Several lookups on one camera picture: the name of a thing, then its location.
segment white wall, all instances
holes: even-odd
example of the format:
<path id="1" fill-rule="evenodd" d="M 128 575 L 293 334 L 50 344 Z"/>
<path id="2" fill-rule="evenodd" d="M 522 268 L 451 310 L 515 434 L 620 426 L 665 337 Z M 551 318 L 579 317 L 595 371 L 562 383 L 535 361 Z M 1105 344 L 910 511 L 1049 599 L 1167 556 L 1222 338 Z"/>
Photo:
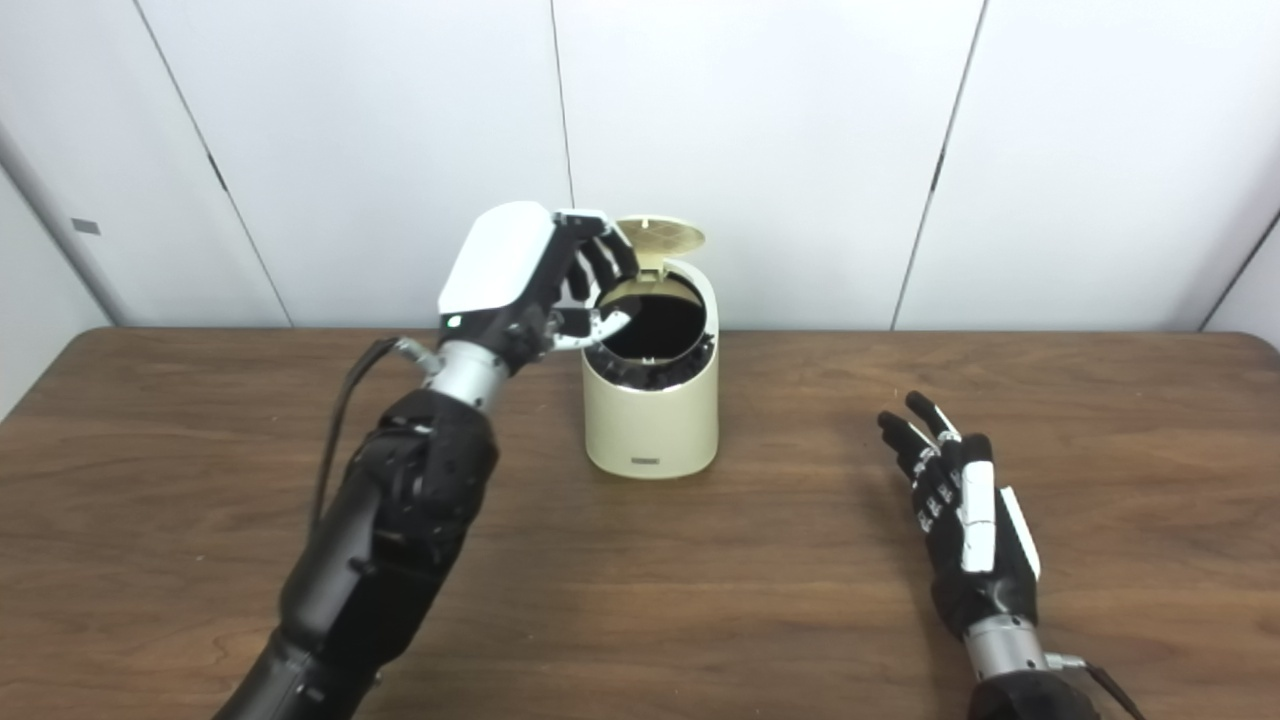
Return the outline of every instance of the white wall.
<path id="1" fill-rule="evenodd" d="M 579 206 L 701 224 L 733 327 L 887 328 L 979 0 L 142 6 L 301 324 L 434 323 L 477 214 L 570 205 L 558 37 Z"/>
<path id="2" fill-rule="evenodd" d="M 287 324 L 133 4 L 0 3 L 0 163 L 123 322 Z"/>
<path id="3" fill-rule="evenodd" d="M 901 329 L 1196 329 L 1280 208 L 1280 3 L 991 0 Z"/>
<path id="4" fill-rule="evenodd" d="M 888 329 L 979 0 L 557 0 L 573 191 L 686 218 L 731 328 Z"/>
<path id="5" fill-rule="evenodd" d="M 1280 224 L 1272 228 L 1204 329 L 1252 333 L 1280 350 Z"/>
<path id="6" fill-rule="evenodd" d="M 142 8 L 301 325 L 434 325 L 479 214 L 570 205 L 548 3 Z"/>
<path id="7" fill-rule="evenodd" d="M 106 316 L 0 170 L 0 419 L 83 331 Z"/>
<path id="8" fill-rule="evenodd" d="M 138 4 L 0 4 L 0 161 L 132 323 L 434 324 L 534 199 L 703 225 L 730 328 L 1193 329 L 1280 205 L 1270 0 L 989 0 L 957 108 L 982 0 Z"/>

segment cream trash can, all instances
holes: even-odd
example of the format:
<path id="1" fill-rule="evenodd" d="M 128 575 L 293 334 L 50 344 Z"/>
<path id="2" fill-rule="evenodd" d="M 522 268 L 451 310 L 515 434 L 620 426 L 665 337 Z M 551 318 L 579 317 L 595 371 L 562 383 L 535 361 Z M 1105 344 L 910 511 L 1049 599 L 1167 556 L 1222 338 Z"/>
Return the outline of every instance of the cream trash can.
<path id="1" fill-rule="evenodd" d="M 640 274 L 596 299 L 634 296 L 640 313 L 582 351 L 586 454 L 600 469 L 637 479 L 690 475 L 719 446 L 719 315 L 707 275 L 673 260 L 705 241 L 689 223 L 630 217 L 618 227 Z"/>

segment robotic arm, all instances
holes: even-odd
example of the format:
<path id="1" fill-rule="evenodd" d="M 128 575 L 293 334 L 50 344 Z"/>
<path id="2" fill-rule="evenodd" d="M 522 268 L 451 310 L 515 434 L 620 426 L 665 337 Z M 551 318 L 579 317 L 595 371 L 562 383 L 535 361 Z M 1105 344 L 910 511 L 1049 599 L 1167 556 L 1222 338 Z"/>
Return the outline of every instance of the robotic arm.
<path id="1" fill-rule="evenodd" d="M 630 306 L 558 309 L 639 272 L 604 215 L 511 202 L 481 215 L 440 295 L 438 355 L 380 341 L 348 377 L 392 350 L 428 379 L 383 413 L 280 593 L 280 624 L 215 720 L 347 720 L 379 669 L 408 647 L 453 568 L 498 461 L 489 414 L 508 378 L 548 351 L 621 329 Z M 332 436 L 340 424 L 335 413 Z M 328 457 L 321 478 L 328 475 Z M 323 484 L 319 500 L 323 502 Z"/>
<path id="2" fill-rule="evenodd" d="M 1059 670 L 1088 671 L 1137 720 L 1142 714 L 1101 667 L 1044 652 L 1036 625 L 1041 561 L 1018 497 L 996 488 L 991 441 L 960 436 L 919 392 L 906 406 L 933 437 L 892 413 L 878 423 L 911 482 L 911 505 L 933 564 L 933 606 L 969 651 L 978 685 L 969 720 L 1098 720 Z"/>

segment trash can lid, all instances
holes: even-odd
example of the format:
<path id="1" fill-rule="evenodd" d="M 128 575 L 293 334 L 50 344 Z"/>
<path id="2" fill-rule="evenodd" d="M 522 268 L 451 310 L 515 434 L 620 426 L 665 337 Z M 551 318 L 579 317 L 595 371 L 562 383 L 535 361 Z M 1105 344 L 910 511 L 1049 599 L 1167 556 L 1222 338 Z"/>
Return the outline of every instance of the trash can lid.
<path id="1" fill-rule="evenodd" d="M 652 270 L 660 269 L 663 259 L 698 250 L 707 242 L 703 231 L 662 215 L 627 215 L 618 219 L 618 228 L 635 247 L 640 266 Z"/>

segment wood grain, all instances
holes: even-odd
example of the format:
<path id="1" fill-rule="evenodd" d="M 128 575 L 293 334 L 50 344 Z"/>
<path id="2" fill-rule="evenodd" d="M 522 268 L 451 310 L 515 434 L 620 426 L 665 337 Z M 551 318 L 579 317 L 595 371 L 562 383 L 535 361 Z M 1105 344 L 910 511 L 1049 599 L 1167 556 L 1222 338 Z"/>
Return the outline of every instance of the wood grain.
<path id="1" fill-rule="evenodd" d="M 0 717 L 214 712 L 275 624 L 333 392 L 375 334 L 104 329 L 61 355 L 0 424 Z M 728 333 L 722 370 L 719 459 L 671 483 L 590 465 L 576 357 L 524 370 L 468 547 L 361 716 L 963 717 L 968 661 L 874 425 L 911 388 L 995 438 L 1047 646 L 1152 720 L 1280 707 L 1270 347 Z M 379 368 L 352 438 L 413 380 Z"/>

